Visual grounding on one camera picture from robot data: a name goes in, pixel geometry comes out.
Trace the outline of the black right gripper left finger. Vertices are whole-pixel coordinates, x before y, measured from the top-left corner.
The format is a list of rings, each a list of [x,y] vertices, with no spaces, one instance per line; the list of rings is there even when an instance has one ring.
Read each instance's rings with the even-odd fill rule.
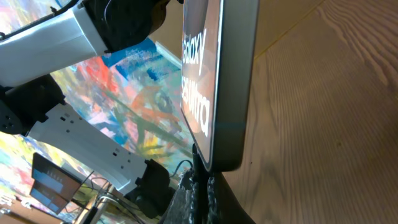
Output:
[[[198,182],[195,182],[193,169],[186,170],[180,175],[178,189],[162,215],[158,224],[195,224],[198,209]]]

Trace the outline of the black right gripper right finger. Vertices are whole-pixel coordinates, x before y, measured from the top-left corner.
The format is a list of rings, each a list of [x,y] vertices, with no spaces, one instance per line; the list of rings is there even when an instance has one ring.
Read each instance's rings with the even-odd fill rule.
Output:
[[[211,224],[255,224],[240,206],[222,173],[214,173],[207,183],[208,214]]]

